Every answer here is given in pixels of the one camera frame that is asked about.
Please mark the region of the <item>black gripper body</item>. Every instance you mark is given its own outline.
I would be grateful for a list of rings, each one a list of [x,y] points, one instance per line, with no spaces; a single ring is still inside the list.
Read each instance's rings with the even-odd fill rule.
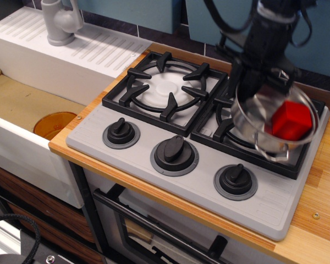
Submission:
[[[237,53],[232,58],[232,69],[228,80],[228,95],[239,101],[253,97],[263,85],[286,95],[295,78],[301,76],[301,71],[284,54],[273,58],[260,60]]]

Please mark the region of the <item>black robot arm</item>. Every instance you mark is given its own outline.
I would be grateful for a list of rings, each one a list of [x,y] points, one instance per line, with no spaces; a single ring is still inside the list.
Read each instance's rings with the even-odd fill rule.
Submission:
[[[307,9],[316,1],[255,1],[251,27],[242,52],[233,57],[230,89],[236,99],[245,102],[263,85],[287,94],[300,75],[299,69],[285,56],[288,45],[307,44],[312,24]]]

